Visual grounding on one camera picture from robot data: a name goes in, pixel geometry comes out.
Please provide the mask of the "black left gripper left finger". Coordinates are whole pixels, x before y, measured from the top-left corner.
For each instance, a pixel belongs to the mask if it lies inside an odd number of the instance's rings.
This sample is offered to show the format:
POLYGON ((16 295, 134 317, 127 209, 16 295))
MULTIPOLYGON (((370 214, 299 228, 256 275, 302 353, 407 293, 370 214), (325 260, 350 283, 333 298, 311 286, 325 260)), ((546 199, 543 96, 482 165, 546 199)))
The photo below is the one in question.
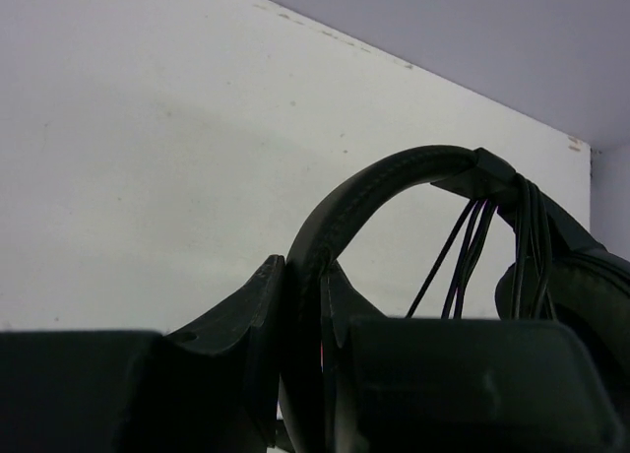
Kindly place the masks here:
POLYGON ((1 336, 5 452, 263 452, 275 439, 284 259, 164 335, 1 336))

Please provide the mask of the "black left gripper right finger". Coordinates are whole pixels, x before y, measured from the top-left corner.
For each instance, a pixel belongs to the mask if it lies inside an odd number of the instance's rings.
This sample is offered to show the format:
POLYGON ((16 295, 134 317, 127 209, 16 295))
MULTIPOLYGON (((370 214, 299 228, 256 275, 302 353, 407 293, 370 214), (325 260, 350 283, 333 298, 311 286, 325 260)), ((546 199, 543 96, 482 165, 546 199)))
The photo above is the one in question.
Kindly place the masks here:
POLYGON ((557 320, 390 318, 321 282, 329 452, 621 452, 625 296, 560 265, 557 320))

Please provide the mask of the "black over-ear headphones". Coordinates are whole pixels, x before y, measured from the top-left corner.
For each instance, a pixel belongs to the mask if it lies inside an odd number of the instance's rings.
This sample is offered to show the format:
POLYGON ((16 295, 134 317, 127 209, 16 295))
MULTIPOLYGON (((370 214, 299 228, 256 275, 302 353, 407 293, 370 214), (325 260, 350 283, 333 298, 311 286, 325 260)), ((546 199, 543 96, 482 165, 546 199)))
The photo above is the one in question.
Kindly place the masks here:
POLYGON ((485 149, 425 146, 384 158, 331 192, 287 256, 280 405, 293 448, 325 448, 321 282, 387 201, 428 183, 468 201, 450 241, 460 241, 440 320, 556 321, 555 268, 593 276, 625 296, 625 452, 629 448, 629 264, 608 252, 561 206, 485 149))

